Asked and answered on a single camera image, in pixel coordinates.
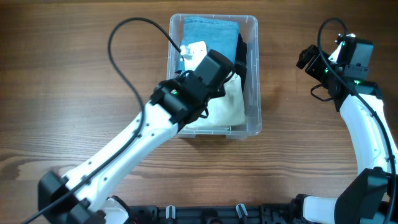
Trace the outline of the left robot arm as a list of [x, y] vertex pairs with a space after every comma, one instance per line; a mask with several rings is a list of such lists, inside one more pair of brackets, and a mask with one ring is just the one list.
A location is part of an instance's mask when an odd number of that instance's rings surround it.
[[160, 82], [136, 118], [104, 148], [59, 176], [38, 184], [39, 215], [50, 223], [132, 223], [129, 207], [112, 192], [154, 149], [196, 121], [222, 94], [234, 64], [210, 50], [194, 70]]

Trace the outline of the black garment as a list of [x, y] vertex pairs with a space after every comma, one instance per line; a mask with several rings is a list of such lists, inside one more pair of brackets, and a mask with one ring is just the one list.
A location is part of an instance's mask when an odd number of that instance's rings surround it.
[[235, 71], [241, 78], [241, 89], [244, 91], [244, 86], [246, 82], [247, 75], [247, 43], [243, 41], [242, 35], [238, 34], [238, 42], [236, 47], [235, 56]]

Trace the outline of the cream white cloth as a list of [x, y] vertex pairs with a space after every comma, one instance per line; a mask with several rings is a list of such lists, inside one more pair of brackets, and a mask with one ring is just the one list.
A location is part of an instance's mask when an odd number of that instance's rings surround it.
[[208, 102], [207, 118], [198, 118], [186, 125], [188, 129], [227, 128], [246, 122], [241, 77], [236, 73], [228, 74], [223, 85], [225, 96], [213, 98]]

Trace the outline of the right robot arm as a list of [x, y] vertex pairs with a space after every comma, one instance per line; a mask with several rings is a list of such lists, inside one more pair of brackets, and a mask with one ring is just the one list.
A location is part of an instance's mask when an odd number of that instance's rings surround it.
[[367, 81], [373, 43], [339, 35], [332, 54], [310, 45], [297, 67], [327, 89], [351, 136], [358, 176], [338, 198], [304, 196], [299, 218], [315, 223], [397, 223], [397, 148], [384, 117], [378, 85]]

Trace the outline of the blue denim jeans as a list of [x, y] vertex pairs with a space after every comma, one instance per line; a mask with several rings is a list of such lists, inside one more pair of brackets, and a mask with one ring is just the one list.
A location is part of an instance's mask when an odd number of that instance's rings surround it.
[[209, 50], [215, 50], [235, 63], [238, 36], [238, 22], [190, 16], [184, 20], [180, 45], [204, 41]]

